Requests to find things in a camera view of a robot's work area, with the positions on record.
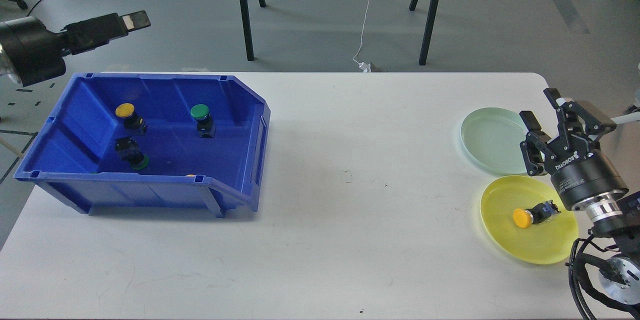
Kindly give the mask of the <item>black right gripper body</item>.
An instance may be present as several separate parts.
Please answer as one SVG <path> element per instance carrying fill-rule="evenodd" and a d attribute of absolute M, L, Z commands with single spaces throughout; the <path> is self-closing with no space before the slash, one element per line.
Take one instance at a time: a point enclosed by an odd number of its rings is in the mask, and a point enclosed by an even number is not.
<path fill-rule="evenodd" d="M 563 206 L 569 211 L 582 211 L 607 194 L 620 199 L 629 192 L 611 161 L 594 142 L 571 137 L 553 138 L 545 154 L 544 169 Z"/>

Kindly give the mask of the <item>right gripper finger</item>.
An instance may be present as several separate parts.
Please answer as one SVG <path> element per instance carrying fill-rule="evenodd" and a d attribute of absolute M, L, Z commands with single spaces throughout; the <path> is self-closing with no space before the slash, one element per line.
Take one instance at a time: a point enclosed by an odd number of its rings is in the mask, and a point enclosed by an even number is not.
<path fill-rule="evenodd" d="M 526 174 L 531 177 L 546 175 L 543 154 L 550 137 L 542 131 L 541 124 L 530 110 L 520 111 L 519 117 L 526 128 L 525 140 L 519 143 Z"/>
<path fill-rule="evenodd" d="M 613 119 L 588 101 L 562 97 L 556 88 L 543 93 L 557 113 L 558 137 L 567 148 L 599 148 L 601 138 L 617 129 Z"/>

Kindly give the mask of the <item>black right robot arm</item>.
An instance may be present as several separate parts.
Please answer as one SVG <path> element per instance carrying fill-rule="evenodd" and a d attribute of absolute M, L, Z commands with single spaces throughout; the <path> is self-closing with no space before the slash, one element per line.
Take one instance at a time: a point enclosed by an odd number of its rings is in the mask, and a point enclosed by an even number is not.
<path fill-rule="evenodd" d="M 519 144 L 530 176 L 550 175 L 567 211 L 584 211 L 592 227 L 586 238 L 573 241 L 567 260 L 571 295 L 584 320 L 595 318 L 585 296 L 639 318 L 639 194 L 629 188 L 601 150 L 600 140 L 620 120 L 588 102 L 562 97 L 557 89 L 544 95 L 557 117 L 550 137 L 534 113 L 519 113 L 526 127 Z"/>

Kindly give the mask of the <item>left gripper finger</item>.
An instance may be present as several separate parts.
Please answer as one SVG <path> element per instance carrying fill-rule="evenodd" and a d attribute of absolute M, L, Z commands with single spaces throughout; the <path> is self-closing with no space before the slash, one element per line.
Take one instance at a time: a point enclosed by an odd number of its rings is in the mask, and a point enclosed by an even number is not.
<path fill-rule="evenodd" d="M 151 26 L 144 10 L 119 15 L 111 13 L 93 17 L 63 28 L 64 53 L 77 55 L 93 51 L 109 44 L 110 41 L 123 38 L 129 33 Z"/>

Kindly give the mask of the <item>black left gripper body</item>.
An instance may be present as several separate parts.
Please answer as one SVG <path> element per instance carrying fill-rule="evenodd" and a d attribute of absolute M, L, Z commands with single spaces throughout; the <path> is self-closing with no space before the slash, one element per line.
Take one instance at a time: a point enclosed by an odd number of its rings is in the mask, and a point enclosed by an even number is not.
<path fill-rule="evenodd" d="M 55 33 L 36 17 L 0 24 L 0 74 L 4 80 L 26 86 L 63 76 L 66 35 Z"/>

